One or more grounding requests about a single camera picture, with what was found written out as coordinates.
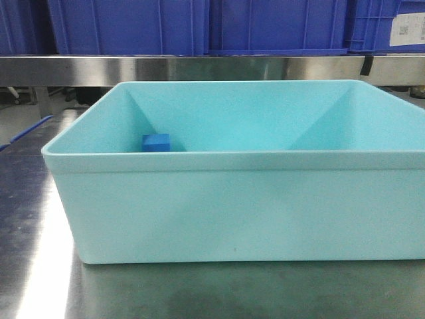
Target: blue plastic crate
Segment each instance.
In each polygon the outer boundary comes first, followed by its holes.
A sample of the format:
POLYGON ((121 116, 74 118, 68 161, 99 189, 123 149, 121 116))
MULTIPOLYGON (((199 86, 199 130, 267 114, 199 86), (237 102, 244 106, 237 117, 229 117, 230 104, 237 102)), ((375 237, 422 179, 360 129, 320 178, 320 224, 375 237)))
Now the blue plastic crate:
POLYGON ((425 53, 425 0, 353 0, 346 43, 353 53, 425 53))
POLYGON ((209 0, 49 0, 60 54, 202 55, 209 0))
POLYGON ((423 259, 424 136, 359 81, 128 82, 42 153, 86 263, 423 259))
POLYGON ((55 52, 46 0, 0 0, 0 55, 55 52))
POLYGON ((338 55, 347 0, 211 0, 210 54, 338 55))

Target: floor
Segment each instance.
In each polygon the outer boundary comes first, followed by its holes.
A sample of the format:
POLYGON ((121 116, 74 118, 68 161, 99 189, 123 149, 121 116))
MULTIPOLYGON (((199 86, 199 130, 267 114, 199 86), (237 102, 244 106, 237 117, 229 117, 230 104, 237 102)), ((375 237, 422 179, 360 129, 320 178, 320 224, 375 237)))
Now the floor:
MULTIPOLYGON (((425 108, 425 100, 409 97, 407 92, 391 92, 404 100, 425 108)), ((53 114, 60 113, 65 108, 75 107, 76 101, 65 102, 65 96, 61 93, 51 96, 50 103, 53 114)), ((9 140, 25 128, 40 120, 38 105, 29 103, 23 105, 0 104, 0 145, 8 144, 9 140)))

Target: label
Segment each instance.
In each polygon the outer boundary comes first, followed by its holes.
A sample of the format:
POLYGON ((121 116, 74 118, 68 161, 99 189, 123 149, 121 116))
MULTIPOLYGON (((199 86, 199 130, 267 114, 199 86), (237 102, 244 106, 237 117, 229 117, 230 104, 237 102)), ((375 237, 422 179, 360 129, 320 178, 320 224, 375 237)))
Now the label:
POLYGON ((392 20, 390 47, 425 45, 425 12, 397 15, 392 20))

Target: stainless steel table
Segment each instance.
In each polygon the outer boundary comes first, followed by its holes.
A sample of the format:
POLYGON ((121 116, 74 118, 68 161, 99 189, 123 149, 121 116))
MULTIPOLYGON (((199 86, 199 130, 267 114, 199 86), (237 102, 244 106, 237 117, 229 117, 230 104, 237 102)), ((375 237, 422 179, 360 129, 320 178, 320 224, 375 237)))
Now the stainless steel table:
POLYGON ((40 148, 0 152, 0 318, 425 318, 425 261, 84 265, 40 148))

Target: stainless steel shelf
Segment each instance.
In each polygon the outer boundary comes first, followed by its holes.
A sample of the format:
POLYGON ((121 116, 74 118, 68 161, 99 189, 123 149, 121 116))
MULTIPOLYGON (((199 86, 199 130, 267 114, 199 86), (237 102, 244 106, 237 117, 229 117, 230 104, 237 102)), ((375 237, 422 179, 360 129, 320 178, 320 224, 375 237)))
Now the stainless steel shelf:
POLYGON ((3 56, 0 86, 114 86, 156 80, 357 79, 425 84, 425 55, 388 56, 3 56))

